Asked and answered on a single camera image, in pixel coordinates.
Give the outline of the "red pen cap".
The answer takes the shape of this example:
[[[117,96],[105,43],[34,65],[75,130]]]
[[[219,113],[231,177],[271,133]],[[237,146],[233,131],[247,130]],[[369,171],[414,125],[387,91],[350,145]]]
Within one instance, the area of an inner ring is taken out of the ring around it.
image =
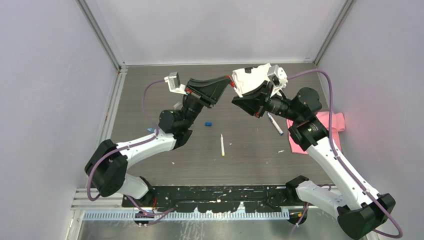
[[[235,85],[235,83],[234,83],[234,81],[232,80],[232,78],[229,76],[229,75],[227,75],[226,76],[226,78],[228,78],[229,79],[229,81],[230,81],[230,85],[233,87],[233,88],[236,88],[236,85]]]

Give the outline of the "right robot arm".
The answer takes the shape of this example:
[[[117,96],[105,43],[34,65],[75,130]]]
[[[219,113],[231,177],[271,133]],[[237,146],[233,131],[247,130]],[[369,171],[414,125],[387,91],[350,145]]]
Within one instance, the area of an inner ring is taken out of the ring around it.
[[[317,118],[322,104],[316,90],[301,88],[294,98],[286,98],[271,81],[235,84],[232,103],[249,115],[265,112],[292,121],[290,138],[311,156],[337,186],[339,193],[318,187],[302,175],[286,183],[286,200],[293,205],[313,204],[337,219],[340,228],[354,240],[361,239],[388,220],[396,205],[389,194],[381,194],[349,163],[330,139],[329,131]]]

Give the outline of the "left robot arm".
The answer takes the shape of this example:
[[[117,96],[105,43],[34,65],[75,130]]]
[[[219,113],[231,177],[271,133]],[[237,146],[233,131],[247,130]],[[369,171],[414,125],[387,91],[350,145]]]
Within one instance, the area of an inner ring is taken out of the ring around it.
[[[180,83],[177,72],[161,79],[160,83],[166,83],[171,93],[183,95],[181,109],[163,110],[158,123],[145,114],[155,128],[154,133],[127,142],[114,143],[111,139],[102,141],[84,168],[88,176],[89,200],[98,199],[91,195],[91,187],[95,187],[99,197],[119,193],[134,198],[142,207],[149,206],[154,194],[149,190],[147,181],[130,175],[127,170],[142,160],[185,145],[193,133],[191,127],[202,109],[212,108],[227,86],[234,84],[227,75],[210,80],[191,78],[184,85]]]

